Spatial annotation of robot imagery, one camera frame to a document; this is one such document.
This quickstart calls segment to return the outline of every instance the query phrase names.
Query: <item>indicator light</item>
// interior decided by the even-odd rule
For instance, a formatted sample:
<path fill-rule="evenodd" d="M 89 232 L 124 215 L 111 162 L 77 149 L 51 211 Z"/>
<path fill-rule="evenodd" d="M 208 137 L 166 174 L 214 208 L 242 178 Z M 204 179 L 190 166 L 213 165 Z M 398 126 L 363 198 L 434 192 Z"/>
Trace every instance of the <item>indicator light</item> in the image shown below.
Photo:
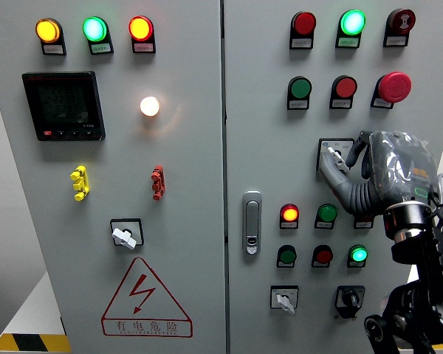
<path fill-rule="evenodd" d="M 310 92 L 312 84 L 303 76 L 297 76 L 290 80 L 287 89 L 287 109 L 309 109 Z"/>
<path fill-rule="evenodd" d="M 312 49 L 317 19 L 313 13 L 296 13 L 290 26 L 290 49 Z"/>
<path fill-rule="evenodd" d="M 100 42 L 106 37 L 106 23 L 98 17 L 89 17 L 83 22 L 83 34 L 91 42 Z"/>
<path fill-rule="evenodd" d="M 148 116 L 154 117 L 159 112 L 159 100 L 156 97 L 145 97 L 140 103 L 141 112 Z"/>
<path fill-rule="evenodd" d="M 51 18 L 43 18 L 36 24 L 36 35 L 44 43 L 54 43 L 61 36 L 61 29 Z"/>
<path fill-rule="evenodd" d="M 359 35 L 366 25 L 366 17 L 359 10 L 349 10 L 341 16 L 341 30 L 347 35 Z"/>
<path fill-rule="evenodd" d="M 368 251 L 363 245 L 352 246 L 348 251 L 348 268 L 363 268 L 368 258 Z"/>
<path fill-rule="evenodd" d="M 336 47 L 359 48 L 365 25 L 366 17 L 361 10 L 349 10 L 342 14 L 338 22 Z"/>
<path fill-rule="evenodd" d="M 297 252 L 295 247 L 291 245 L 283 245 L 278 250 L 278 268 L 294 268 Z"/>
<path fill-rule="evenodd" d="M 102 18 L 97 16 L 86 18 L 82 30 L 89 43 L 91 54 L 113 53 L 109 26 Z"/>
<path fill-rule="evenodd" d="M 333 204 L 321 205 L 317 210 L 317 217 L 315 218 L 316 229 L 333 229 L 334 221 L 338 216 L 338 211 Z"/>
<path fill-rule="evenodd" d="M 315 247 L 312 255 L 313 268 L 328 268 L 333 260 L 333 251 L 328 245 Z"/>
<path fill-rule="evenodd" d="M 374 89 L 371 107 L 392 109 L 403 101 L 412 89 L 412 80 L 403 72 L 390 72 L 381 77 Z"/>
<path fill-rule="evenodd" d="M 42 18 L 36 23 L 36 35 L 45 55 L 66 55 L 62 27 L 54 18 Z"/>
<path fill-rule="evenodd" d="M 391 12 L 385 24 L 383 46 L 407 46 L 408 34 L 415 25 L 412 10 L 396 9 Z"/>
<path fill-rule="evenodd" d="M 281 229 L 298 229 L 299 212 L 295 204 L 286 204 L 281 208 L 279 227 Z"/>
<path fill-rule="evenodd" d="M 133 17 L 128 28 L 131 37 L 137 41 L 145 41 L 153 34 L 153 24 L 144 16 Z"/>
<path fill-rule="evenodd" d="M 128 24 L 133 53 L 155 53 L 154 26 L 145 16 L 135 16 Z"/>
<path fill-rule="evenodd" d="M 351 76 L 341 75 L 332 84 L 330 109 L 351 109 L 353 96 L 357 90 L 357 82 Z"/>
<path fill-rule="evenodd" d="M 284 210 L 282 217 L 286 221 L 294 221 L 296 218 L 298 218 L 298 211 L 293 208 L 286 209 L 286 210 Z"/>

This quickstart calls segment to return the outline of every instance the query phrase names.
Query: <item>digital meter display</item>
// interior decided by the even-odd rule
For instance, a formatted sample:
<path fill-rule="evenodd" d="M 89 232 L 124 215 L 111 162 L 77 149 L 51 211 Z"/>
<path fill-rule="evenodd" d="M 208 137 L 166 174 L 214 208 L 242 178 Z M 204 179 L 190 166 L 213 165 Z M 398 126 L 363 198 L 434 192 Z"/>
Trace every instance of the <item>digital meter display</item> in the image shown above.
<path fill-rule="evenodd" d="M 38 86 L 38 96 L 46 122 L 89 122 L 89 112 L 82 87 Z"/>
<path fill-rule="evenodd" d="M 38 140 L 105 138 L 94 72 L 26 73 L 23 83 Z"/>

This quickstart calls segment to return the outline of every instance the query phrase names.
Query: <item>emergency stop button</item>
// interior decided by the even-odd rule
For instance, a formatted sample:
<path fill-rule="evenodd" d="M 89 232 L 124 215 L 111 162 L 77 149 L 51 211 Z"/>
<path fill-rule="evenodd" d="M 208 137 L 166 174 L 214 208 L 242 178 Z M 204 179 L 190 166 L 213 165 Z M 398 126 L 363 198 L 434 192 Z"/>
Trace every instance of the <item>emergency stop button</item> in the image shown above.
<path fill-rule="evenodd" d="M 371 107 L 392 109 L 394 103 L 403 101 L 412 89 L 412 80 L 403 72 L 390 72 L 376 84 Z"/>

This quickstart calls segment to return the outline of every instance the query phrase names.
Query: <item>triangle warning sign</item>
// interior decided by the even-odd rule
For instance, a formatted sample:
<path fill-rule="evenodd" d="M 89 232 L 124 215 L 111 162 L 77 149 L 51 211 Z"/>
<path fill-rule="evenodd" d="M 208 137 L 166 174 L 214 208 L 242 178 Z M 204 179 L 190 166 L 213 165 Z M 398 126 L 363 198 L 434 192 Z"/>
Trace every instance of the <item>triangle warning sign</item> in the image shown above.
<path fill-rule="evenodd" d="M 134 258 L 102 316 L 106 336 L 191 338 L 192 320 L 143 258 Z"/>

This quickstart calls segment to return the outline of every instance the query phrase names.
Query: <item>green push button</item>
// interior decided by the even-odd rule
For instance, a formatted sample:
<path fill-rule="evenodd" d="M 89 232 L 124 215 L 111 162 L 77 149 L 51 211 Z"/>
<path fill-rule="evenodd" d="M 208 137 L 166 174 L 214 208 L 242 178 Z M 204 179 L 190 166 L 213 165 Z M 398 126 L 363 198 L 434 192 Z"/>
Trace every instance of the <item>green push button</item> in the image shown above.
<path fill-rule="evenodd" d="M 317 211 L 318 217 L 326 222 L 331 223 L 338 216 L 337 208 L 331 204 L 324 204 Z"/>
<path fill-rule="evenodd" d="M 296 80 L 290 89 L 292 94 L 297 98 L 304 98 L 309 95 L 312 90 L 312 85 L 307 79 L 298 79 Z"/>
<path fill-rule="evenodd" d="M 353 246 L 349 250 L 349 256 L 355 262 L 362 262 L 368 257 L 368 251 L 364 246 L 361 245 Z"/>
<path fill-rule="evenodd" d="M 281 262 L 282 263 L 286 263 L 286 264 L 293 263 L 296 258 L 297 258 L 297 255 L 293 251 L 284 251 L 281 253 Z"/>

